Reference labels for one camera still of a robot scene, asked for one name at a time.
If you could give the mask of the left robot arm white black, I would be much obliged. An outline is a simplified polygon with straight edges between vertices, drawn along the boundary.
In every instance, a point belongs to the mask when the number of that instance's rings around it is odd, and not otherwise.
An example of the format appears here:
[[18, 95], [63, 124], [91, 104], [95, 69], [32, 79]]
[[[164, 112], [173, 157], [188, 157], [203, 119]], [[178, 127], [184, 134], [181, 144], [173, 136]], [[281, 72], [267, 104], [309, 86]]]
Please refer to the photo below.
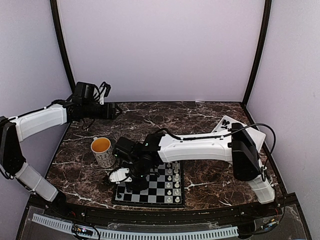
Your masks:
[[7, 180], [17, 180], [30, 192], [51, 203], [51, 210], [67, 218], [70, 206], [65, 195], [45, 179], [27, 160], [22, 145], [44, 132], [82, 119], [115, 120], [123, 111], [115, 102], [106, 102], [111, 85], [105, 81], [77, 82], [67, 99], [53, 100], [49, 105], [12, 117], [0, 118], [0, 173]]

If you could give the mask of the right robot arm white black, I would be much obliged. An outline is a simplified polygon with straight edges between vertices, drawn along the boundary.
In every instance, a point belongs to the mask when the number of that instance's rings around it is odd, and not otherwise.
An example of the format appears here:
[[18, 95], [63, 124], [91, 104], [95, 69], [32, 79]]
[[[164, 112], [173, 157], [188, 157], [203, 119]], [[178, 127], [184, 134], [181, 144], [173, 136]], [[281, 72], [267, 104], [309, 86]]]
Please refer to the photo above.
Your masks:
[[275, 208], [275, 190], [267, 168], [262, 164], [259, 153], [266, 134], [233, 122], [221, 131], [174, 135], [161, 128], [148, 134], [144, 142], [120, 137], [112, 154], [128, 164], [108, 174], [108, 181], [140, 191], [147, 188], [147, 175], [160, 164], [187, 160], [217, 160], [230, 163], [235, 179], [246, 182], [255, 193], [258, 203], [255, 213], [266, 217]]

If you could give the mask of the white plastic tray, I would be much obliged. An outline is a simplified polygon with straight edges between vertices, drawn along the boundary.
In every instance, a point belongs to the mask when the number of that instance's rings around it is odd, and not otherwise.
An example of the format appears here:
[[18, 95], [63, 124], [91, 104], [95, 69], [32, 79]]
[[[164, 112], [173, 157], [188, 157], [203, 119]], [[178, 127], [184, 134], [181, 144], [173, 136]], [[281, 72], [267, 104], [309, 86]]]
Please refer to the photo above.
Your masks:
[[[221, 131], [226, 130], [221, 128], [223, 120], [227, 120], [230, 122], [230, 128], [227, 130], [231, 129], [233, 123], [240, 123], [243, 127], [247, 126], [245, 123], [242, 123], [230, 116], [224, 115], [222, 119], [218, 122], [218, 124], [215, 126], [215, 128], [211, 131], [211, 133], [220, 133]], [[246, 131], [254, 141], [257, 151], [260, 152], [262, 149], [263, 143], [265, 141], [266, 134], [259, 130], [254, 129], [253, 127], [247, 128]]]

